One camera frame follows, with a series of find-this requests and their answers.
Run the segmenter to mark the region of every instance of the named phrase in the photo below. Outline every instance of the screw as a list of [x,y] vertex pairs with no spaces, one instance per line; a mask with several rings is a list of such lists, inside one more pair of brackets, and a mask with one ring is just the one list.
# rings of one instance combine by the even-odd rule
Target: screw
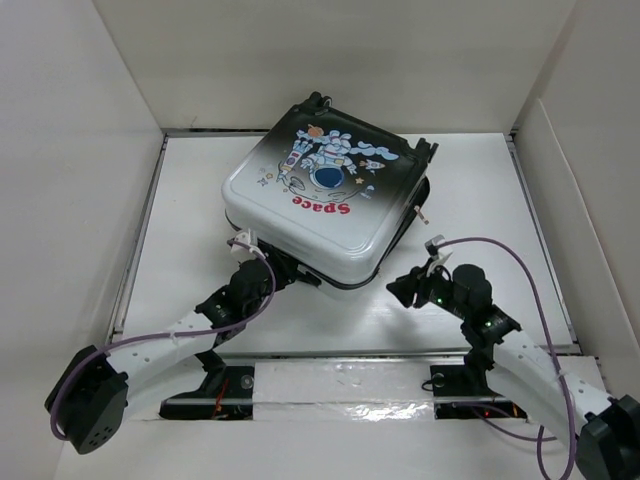
[[240,386],[245,390],[253,388],[253,377],[251,375],[244,375],[240,379]]

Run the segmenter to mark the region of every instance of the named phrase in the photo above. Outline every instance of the rocket illustration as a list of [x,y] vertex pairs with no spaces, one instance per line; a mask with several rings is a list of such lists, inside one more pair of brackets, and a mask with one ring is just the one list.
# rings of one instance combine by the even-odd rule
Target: rocket illustration
[[374,175],[376,174],[376,170],[380,170],[385,167],[384,163],[375,162],[373,160],[362,160],[360,162],[360,166],[365,167],[365,170],[373,173]]
[[311,149],[311,144],[308,141],[298,139],[295,142],[293,142],[293,150],[291,150],[291,153],[289,154],[287,159],[284,162],[282,162],[282,165],[280,165],[280,170],[278,172],[278,177],[276,178],[276,181],[284,182],[284,179],[287,177],[289,172],[293,170],[293,167],[295,167],[298,164],[298,162],[300,161],[300,158],[305,153],[307,153],[310,149]]

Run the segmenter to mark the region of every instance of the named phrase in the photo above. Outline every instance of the white platform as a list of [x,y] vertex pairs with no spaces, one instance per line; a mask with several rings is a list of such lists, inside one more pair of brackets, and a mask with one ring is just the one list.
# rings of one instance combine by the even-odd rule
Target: white platform
[[[533,443],[480,420],[435,421],[431,394],[420,389],[429,363],[259,362],[256,420],[131,420],[90,455],[65,445],[55,480],[540,478]],[[603,388],[593,358],[561,364]],[[499,422],[520,435],[537,432],[522,420]],[[557,442],[544,451],[557,478],[567,452]],[[571,478],[582,476],[574,469]]]
[[[220,186],[260,137],[170,138],[124,333],[160,330],[226,284],[237,269],[225,240]],[[415,144],[418,135],[408,135]],[[405,310],[384,286],[426,258],[423,243],[488,236],[526,261],[540,289],[554,343],[572,339],[520,181],[501,134],[426,135],[438,142],[428,176],[431,195],[383,263],[378,278],[352,302],[336,301],[304,284],[279,293],[265,314],[218,351],[226,355],[403,354],[466,350],[459,321],[437,307]],[[450,267],[476,263],[494,286],[494,300],[543,343],[533,297],[518,265],[491,245],[457,246]]]

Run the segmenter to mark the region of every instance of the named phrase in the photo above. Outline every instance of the white lunch box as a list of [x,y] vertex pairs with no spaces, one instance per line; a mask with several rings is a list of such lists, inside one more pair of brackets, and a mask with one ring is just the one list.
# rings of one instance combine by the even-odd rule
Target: white lunch box
[[437,144],[415,148],[314,92],[294,105],[226,179],[236,229],[299,262],[302,280],[352,290],[370,282],[429,194]]

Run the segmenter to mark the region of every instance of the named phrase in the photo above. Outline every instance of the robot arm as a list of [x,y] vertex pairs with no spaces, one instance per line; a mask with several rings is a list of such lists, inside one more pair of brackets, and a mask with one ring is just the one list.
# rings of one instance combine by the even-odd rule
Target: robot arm
[[[431,302],[462,320],[471,345],[465,365],[480,382],[504,395],[569,446],[567,404],[551,357],[493,304],[484,271],[461,265],[448,275],[449,247],[442,237],[427,243],[423,267],[387,285],[405,308]],[[571,373],[561,372],[573,403],[578,435],[576,465],[588,479],[640,476],[640,404],[630,396],[611,397]]]
[[[268,246],[263,253],[250,232],[230,243],[241,261],[238,271],[193,312],[165,332],[89,346],[75,355],[45,402],[54,435],[69,440],[78,453],[90,453],[140,409],[182,392],[213,393],[221,387],[226,366],[213,349],[298,278],[297,262]],[[184,368],[193,357],[201,371]]]

